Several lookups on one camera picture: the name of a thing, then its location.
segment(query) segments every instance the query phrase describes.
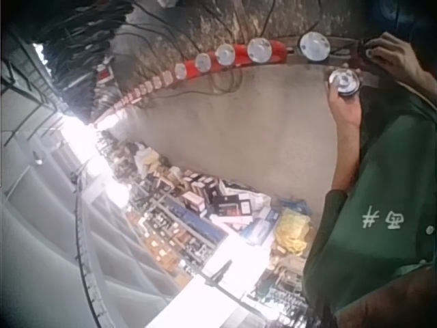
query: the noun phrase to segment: hand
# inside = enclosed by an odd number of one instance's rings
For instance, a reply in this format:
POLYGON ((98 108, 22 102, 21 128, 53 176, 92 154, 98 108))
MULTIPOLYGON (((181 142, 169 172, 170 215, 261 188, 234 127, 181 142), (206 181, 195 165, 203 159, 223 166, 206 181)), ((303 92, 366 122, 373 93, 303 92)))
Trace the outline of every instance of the hand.
POLYGON ((385 32, 379 38, 370 40, 367 46, 371 49, 370 60, 395 79, 409 85, 419 83, 424 71, 409 43, 385 32))
MULTIPOLYGON (((359 76, 360 70, 356 70, 356 73, 359 76)), ((327 80, 325 82, 328 105, 334 121, 337 123, 337 128, 359 128, 361 125, 361 104, 358 93, 352 97, 343 98, 339 95, 337 86, 338 80, 334 80, 332 84, 327 80)))

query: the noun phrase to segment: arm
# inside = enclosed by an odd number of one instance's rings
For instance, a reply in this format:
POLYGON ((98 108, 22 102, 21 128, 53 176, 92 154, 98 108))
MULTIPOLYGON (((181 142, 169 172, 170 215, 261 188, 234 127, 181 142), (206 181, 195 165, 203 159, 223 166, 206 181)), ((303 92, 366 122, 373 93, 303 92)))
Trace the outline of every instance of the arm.
POLYGON ((332 189, 347 191, 359 166, 361 104, 358 94, 352 98, 340 97, 337 82, 326 84, 328 105, 337 125, 337 164, 332 189))
POLYGON ((411 44, 386 32, 370 40, 367 46, 371 48, 374 63, 437 105, 437 81, 422 69, 411 44))
POLYGON ((352 98, 340 97, 337 83, 338 81, 334 81, 332 85, 325 83, 328 105, 337 125, 337 165, 332 190, 326 195, 322 220, 308 255, 305 272, 311 271, 313 262, 325 247, 348 198, 346 191, 352 186, 359 165, 360 100, 358 94, 352 98))
POLYGON ((337 128, 337 164, 332 189, 347 191, 354 183, 359 166, 360 131, 337 128))
POLYGON ((431 103, 437 106, 437 80, 428 72, 422 71, 416 82, 416 89, 431 103))

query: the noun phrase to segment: round metal object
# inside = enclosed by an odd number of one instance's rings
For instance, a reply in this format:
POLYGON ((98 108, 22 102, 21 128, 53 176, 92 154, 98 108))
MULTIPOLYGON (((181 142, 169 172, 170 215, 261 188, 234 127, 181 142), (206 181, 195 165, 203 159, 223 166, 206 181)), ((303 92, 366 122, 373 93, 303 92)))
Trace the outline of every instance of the round metal object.
POLYGON ((272 57, 272 45, 267 39, 256 38, 252 39, 247 46, 247 54, 255 63, 266 63, 272 57))
POLYGON ((217 61, 220 65, 231 66, 235 62, 235 49, 231 44, 224 43, 216 50, 217 61))
POLYGON ((352 96, 360 89, 360 79, 353 70, 339 68, 329 76, 329 84, 337 80, 337 89, 340 96, 352 96))
POLYGON ((178 80, 186 78, 186 66, 183 63, 177 63, 175 65, 175 76, 178 80))
POLYGON ((201 73, 206 73, 211 69, 211 57, 207 53, 200 53, 196 56, 194 65, 201 73))
POLYGON ((299 42, 300 51, 312 62, 322 62, 328 58, 330 43, 327 38, 318 32, 305 34, 299 42))

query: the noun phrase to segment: green shirt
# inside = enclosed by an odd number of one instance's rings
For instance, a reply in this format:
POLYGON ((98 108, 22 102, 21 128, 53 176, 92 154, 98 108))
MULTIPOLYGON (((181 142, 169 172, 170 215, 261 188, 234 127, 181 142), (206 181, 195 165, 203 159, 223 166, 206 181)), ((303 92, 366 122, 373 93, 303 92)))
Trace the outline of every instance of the green shirt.
POLYGON ((378 138, 369 139, 353 191, 326 195, 304 269, 304 292, 315 307, 336 312, 435 261, 437 115, 401 92, 378 138))

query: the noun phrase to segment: yellow plastic bag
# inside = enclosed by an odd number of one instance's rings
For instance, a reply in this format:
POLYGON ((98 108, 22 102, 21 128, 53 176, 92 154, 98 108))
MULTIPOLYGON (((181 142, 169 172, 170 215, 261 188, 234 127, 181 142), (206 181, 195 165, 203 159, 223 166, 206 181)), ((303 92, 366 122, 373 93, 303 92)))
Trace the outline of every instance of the yellow plastic bag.
POLYGON ((310 218, 285 208, 274 232, 276 242, 292 254, 301 254, 307 247, 305 235, 309 231, 310 218))

